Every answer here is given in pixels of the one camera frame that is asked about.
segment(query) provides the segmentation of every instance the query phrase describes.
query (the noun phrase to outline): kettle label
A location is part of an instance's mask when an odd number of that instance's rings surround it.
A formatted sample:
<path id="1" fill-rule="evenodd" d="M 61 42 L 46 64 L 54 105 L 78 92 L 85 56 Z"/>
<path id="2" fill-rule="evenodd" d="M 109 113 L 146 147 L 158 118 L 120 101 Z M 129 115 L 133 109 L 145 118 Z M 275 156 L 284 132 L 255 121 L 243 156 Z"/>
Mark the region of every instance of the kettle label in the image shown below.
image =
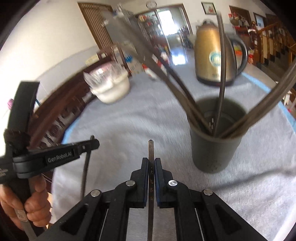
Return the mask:
<path id="1" fill-rule="evenodd" d="M 220 74 L 212 74 L 213 78 L 220 78 Z"/>
<path id="2" fill-rule="evenodd" d="M 211 52 L 210 53 L 210 62 L 214 67 L 221 66 L 221 52 Z"/>

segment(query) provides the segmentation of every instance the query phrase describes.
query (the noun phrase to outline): wooden staircase railing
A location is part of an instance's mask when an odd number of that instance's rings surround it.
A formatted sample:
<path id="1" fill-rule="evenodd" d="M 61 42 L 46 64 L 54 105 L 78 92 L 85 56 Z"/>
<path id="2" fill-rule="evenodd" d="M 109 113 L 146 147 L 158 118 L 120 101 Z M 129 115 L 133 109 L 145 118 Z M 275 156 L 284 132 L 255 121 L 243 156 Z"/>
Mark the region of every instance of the wooden staircase railing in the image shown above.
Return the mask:
<path id="1" fill-rule="evenodd" d="M 294 43 L 292 46 L 289 47 L 289 58 L 288 58 L 289 66 L 290 64 L 292 64 L 292 61 L 294 60 L 294 56 L 296 56 L 296 43 Z"/>
<path id="2" fill-rule="evenodd" d="M 252 29 L 254 31 L 250 32 L 250 34 L 254 44 L 254 65 L 257 62 L 264 64 L 265 59 L 270 60 L 271 55 L 276 56 L 276 52 L 280 52 L 281 49 L 285 49 L 286 46 L 290 47 L 295 43 L 291 34 L 281 22 L 276 22 L 258 30 L 253 21 Z"/>

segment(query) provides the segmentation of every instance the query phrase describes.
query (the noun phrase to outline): gold kettle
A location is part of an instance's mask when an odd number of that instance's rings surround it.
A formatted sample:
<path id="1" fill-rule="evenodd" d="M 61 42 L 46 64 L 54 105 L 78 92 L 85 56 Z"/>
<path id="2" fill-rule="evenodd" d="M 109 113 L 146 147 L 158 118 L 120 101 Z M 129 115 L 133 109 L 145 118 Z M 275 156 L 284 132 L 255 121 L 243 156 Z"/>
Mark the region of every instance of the gold kettle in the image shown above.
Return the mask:
<path id="1" fill-rule="evenodd" d="M 242 48 L 242 63 L 237 69 L 237 60 L 233 43 Z M 226 85 L 232 83 L 247 65 L 248 51 L 244 42 L 238 36 L 226 36 Z M 196 32 L 194 46 L 195 73 L 200 82 L 210 85 L 220 85 L 221 78 L 221 45 L 219 29 L 213 23 L 204 21 Z"/>

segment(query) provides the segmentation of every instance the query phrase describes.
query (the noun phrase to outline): human hand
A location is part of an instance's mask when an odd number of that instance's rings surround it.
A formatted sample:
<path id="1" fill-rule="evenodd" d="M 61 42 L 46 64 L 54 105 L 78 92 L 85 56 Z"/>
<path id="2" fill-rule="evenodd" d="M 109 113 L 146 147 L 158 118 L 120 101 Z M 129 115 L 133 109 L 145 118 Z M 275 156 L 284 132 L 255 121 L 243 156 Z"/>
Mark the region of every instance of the human hand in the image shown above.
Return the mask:
<path id="1" fill-rule="evenodd" d="M 33 185 L 35 192 L 32 193 L 32 196 L 28 198 L 24 205 L 25 210 L 28 212 L 27 218 L 31 220 L 35 226 L 45 227 L 51 219 L 51 213 L 49 211 L 51 206 L 47 200 L 48 193 L 45 179 L 42 175 L 36 176 L 30 179 L 30 183 Z M 24 206 L 8 186 L 0 185 L 0 203 L 4 212 L 10 217 L 14 224 L 18 228 L 23 229 L 15 213 L 15 209 L 23 210 Z"/>

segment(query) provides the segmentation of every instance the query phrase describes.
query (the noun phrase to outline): door frame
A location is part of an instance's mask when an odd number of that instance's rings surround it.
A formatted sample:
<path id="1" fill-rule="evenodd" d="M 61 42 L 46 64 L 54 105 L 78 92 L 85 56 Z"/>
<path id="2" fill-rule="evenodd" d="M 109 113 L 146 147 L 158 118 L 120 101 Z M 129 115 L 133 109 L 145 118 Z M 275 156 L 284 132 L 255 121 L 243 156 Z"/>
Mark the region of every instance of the door frame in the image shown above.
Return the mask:
<path id="1" fill-rule="evenodd" d="M 234 13 L 236 9 L 247 11 L 248 19 L 246 19 L 246 20 L 248 21 L 249 25 L 252 26 L 252 19 L 251 19 L 251 15 L 250 15 L 249 10 L 244 9 L 244 8 L 240 8 L 240 7 L 231 6 L 231 5 L 229 5 L 229 8 L 230 8 L 231 13 Z"/>
<path id="2" fill-rule="evenodd" d="M 93 4 L 93 5 L 99 5 L 99 6 L 107 7 L 107 8 L 109 8 L 109 11 L 110 12 L 113 12 L 112 6 L 111 5 L 108 5 L 108 4 L 101 4 L 101 3 L 96 3 L 96 2 L 77 2 L 77 4 L 78 4 L 78 7 L 79 7 L 79 9 L 81 11 L 81 14 L 82 14 L 82 16 L 83 16 L 83 18 L 84 18 L 84 20 L 85 20 L 85 22 L 86 22 L 86 24 L 87 24 L 90 32 L 91 32 L 91 35 L 93 36 L 93 38 L 94 38 L 97 46 L 99 47 L 99 49 L 103 49 L 105 46 L 103 47 L 100 39 L 98 39 L 98 37 L 96 35 L 96 29 L 95 29 L 94 23 L 89 20 L 89 17 L 92 17 L 92 15 L 88 14 L 85 11 L 85 8 L 86 8 L 86 4 L 90 4 L 90 5 Z M 112 41 L 112 39 L 111 39 L 111 37 L 110 37 L 110 35 L 109 35 L 106 27 L 103 27 L 103 28 L 106 30 L 107 37 L 109 37 L 111 43 L 113 43 L 113 41 Z"/>
<path id="3" fill-rule="evenodd" d="M 144 11 L 144 12 L 140 12 L 140 13 L 135 14 L 135 17 L 137 18 L 141 14 L 145 14 L 145 13 L 148 13 L 148 12 L 156 11 L 157 9 L 170 8 L 170 7 L 180 7 L 182 9 L 183 14 L 184 14 L 184 17 L 185 17 L 185 20 L 186 20 L 186 24 L 188 26 L 189 33 L 190 33 L 190 35 L 192 35 L 193 32 L 192 32 L 191 24 L 190 24 L 190 21 L 189 21 L 189 18 L 188 18 L 188 15 L 187 15 L 187 12 L 185 10 L 185 7 L 184 7 L 184 4 L 183 3 L 182 4 L 172 4 L 172 5 L 166 5 L 166 6 L 162 6 L 162 7 L 152 8 L 152 9 L 149 9 L 147 11 Z"/>

